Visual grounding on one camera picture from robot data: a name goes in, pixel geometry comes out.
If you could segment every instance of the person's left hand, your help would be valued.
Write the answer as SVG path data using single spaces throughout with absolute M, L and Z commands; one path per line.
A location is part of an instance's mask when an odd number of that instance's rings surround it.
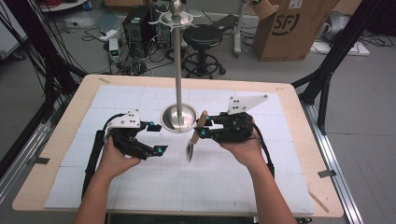
M 122 153 L 113 145 L 113 136 L 109 136 L 103 148 L 102 159 L 96 175 L 102 175 L 108 179 L 113 179 L 117 175 L 121 175 L 131 167 L 140 163 L 138 158 L 126 158 Z

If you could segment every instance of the wooden handle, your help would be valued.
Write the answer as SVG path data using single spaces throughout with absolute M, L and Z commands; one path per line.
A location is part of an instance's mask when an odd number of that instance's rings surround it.
M 197 128 L 202 128 L 202 127 L 205 126 L 206 117 L 207 117 L 207 111 L 204 110 L 204 111 L 202 112 L 202 114 L 201 114 L 201 117 L 198 119 Z M 191 142 L 192 142 L 193 144 L 196 144 L 196 143 L 198 142 L 198 140 L 199 140 L 199 135 L 198 135 L 197 131 L 194 131 L 194 134 L 192 135 Z

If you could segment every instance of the human arm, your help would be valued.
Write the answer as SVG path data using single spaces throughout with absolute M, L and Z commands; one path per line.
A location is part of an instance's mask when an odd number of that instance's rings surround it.
M 110 136 L 105 143 L 102 159 L 85 192 L 73 224 L 104 223 L 111 181 L 139 162 L 138 158 L 125 158 L 114 147 L 113 138 Z
M 295 224 L 294 216 L 262 157 L 259 141 L 252 138 L 243 143 L 222 143 L 220 146 L 229 150 L 240 163 L 247 167 L 253 181 L 260 224 Z

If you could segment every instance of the human hand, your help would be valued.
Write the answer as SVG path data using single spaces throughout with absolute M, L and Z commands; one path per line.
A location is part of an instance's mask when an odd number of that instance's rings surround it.
M 253 129 L 253 135 L 245 142 L 241 143 L 220 143 L 219 145 L 231 153 L 233 156 L 248 169 L 265 164 L 262 157 L 262 147 L 260 140 L 255 136 L 259 136 L 257 131 Z
M 108 179 L 113 179 L 117 175 L 121 175 L 131 167 L 140 163 L 138 158 L 126 158 L 122 153 L 113 145 L 113 136 L 109 136 L 103 148 L 102 159 L 96 175 L 101 175 Z

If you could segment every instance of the white tabletop mat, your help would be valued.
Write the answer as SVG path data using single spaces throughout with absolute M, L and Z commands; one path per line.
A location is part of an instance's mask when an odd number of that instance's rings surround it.
M 210 116 L 225 112 L 231 96 L 264 94 L 269 99 L 248 113 L 262 131 L 276 168 L 276 183 L 291 211 L 298 215 L 312 214 L 314 208 L 276 93 L 183 89 L 182 102 L 192 105 L 199 114 L 207 110 Z M 94 135 L 111 116 L 138 109 L 141 120 L 161 124 L 161 112 L 175 103 L 175 89 L 102 86 L 64 156 L 45 207 L 79 207 Z M 188 163 L 185 147 L 191 137 L 192 131 L 170 133 L 165 128 L 159 133 L 140 132 L 136 137 L 140 142 L 169 147 L 162 157 L 148 158 L 116 177 L 110 187 L 107 209 L 209 215 L 255 213 L 248 170 L 211 139 L 198 141 Z

